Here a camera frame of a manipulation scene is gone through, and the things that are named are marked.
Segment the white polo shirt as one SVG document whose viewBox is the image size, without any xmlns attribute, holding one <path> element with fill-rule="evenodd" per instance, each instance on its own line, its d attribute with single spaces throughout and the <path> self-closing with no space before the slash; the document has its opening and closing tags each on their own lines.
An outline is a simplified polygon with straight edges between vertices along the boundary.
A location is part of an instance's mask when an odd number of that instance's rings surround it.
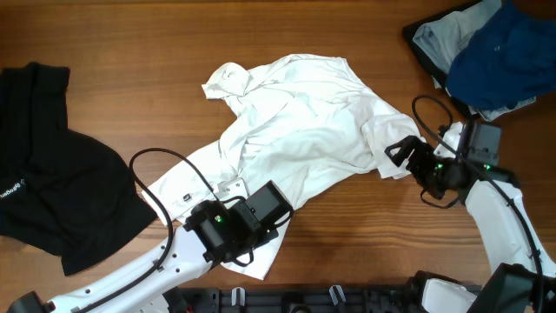
<svg viewBox="0 0 556 313">
<path fill-rule="evenodd" d="M 184 221 L 211 188 L 235 182 L 249 191 L 273 182 L 299 209 L 354 174 L 407 174 L 384 150 L 418 136 L 415 121 L 367 87 L 345 58 L 291 54 L 251 70 L 225 63 L 202 88 L 235 121 L 144 192 L 162 220 Z"/>
</svg>

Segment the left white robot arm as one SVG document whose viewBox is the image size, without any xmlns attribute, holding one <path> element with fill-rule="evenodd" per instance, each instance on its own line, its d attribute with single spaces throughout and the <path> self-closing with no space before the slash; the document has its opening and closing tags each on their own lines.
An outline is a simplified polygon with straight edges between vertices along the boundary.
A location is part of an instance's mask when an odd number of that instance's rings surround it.
<svg viewBox="0 0 556 313">
<path fill-rule="evenodd" d="M 136 260 L 79 290 L 42 301 L 36 292 L 8 308 L 17 312 L 147 312 L 162 309 L 162 296 L 221 263 L 242 266 L 258 247 L 274 240 L 294 209 L 267 182 L 250 197 L 198 203 L 172 236 Z"/>
</svg>

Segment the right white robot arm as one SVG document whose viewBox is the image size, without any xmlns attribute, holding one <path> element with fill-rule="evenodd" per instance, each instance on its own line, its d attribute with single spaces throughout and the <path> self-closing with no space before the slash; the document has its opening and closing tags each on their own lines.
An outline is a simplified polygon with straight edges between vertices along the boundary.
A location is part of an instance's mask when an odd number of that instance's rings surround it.
<svg viewBox="0 0 556 313">
<path fill-rule="evenodd" d="M 491 123 L 457 123 L 454 143 L 437 148 L 407 136 L 385 149 L 434 199 L 457 192 L 475 221 L 492 275 L 479 291 L 433 274 L 415 278 L 413 301 L 422 312 L 553 312 L 555 262 L 526 215 L 515 175 L 499 167 L 501 129 Z"/>
</svg>

